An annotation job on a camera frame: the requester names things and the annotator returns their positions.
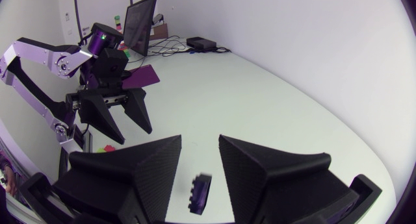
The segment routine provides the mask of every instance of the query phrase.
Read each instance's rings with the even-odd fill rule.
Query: purple block
[[[151,65],[130,70],[132,75],[123,81],[123,89],[142,88],[161,81]]]

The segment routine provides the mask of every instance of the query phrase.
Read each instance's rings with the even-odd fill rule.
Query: black electronic device
[[[127,7],[125,14],[124,44],[143,56],[148,55],[155,6],[156,0],[141,0]]]
[[[216,48],[216,42],[197,36],[193,38],[187,38],[187,46],[193,47],[198,50],[212,49]]]

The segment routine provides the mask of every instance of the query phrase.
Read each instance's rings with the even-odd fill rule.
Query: wire
[[[88,131],[88,128],[90,127],[90,124],[86,125],[86,129],[84,130],[84,132],[81,134],[81,137],[83,137],[85,135],[85,133]]]
[[[186,45],[184,42],[179,41],[178,39],[180,39],[179,36],[170,36],[160,42],[154,43],[152,45],[149,45],[148,47],[148,52],[152,53],[151,55],[148,56],[144,56],[141,59],[132,61],[132,62],[128,62],[128,63],[133,63],[133,62],[139,62],[142,61],[142,63],[140,64],[140,66],[138,68],[140,68],[143,63],[144,60],[149,57],[149,56],[172,56],[175,55],[177,53],[208,53],[208,52],[214,52],[214,53],[230,53],[231,50],[227,49],[225,47],[214,47],[214,48],[210,48],[210,49],[195,49],[195,48],[188,48],[186,49]],[[174,45],[172,46],[168,46],[170,43],[172,42],[176,42]]]
[[[78,46],[82,46],[84,41],[85,41],[85,44],[84,45],[86,45],[88,43],[87,42],[87,39],[90,38],[92,35],[93,35],[93,32],[90,32],[90,34],[88,34],[88,35],[84,36],[83,38],[81,38],[81,41],[78,42]]]

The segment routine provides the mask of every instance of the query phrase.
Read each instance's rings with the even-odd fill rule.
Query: computer monitor
[[[141,0],[127,7],[125,15],[124,44],[143,56],[148,55],[155,6],[156,0]]]

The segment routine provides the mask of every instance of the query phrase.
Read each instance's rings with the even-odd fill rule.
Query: small block
[[[113,146],[111,146],[111,145],[106,145],[106,146],[104,147],[104,150],[105,150],[106,152],[111,152],[111,151],[115,151],[115,150],[116,150],[116,148],[115,148],[115,147],[113,147]]]

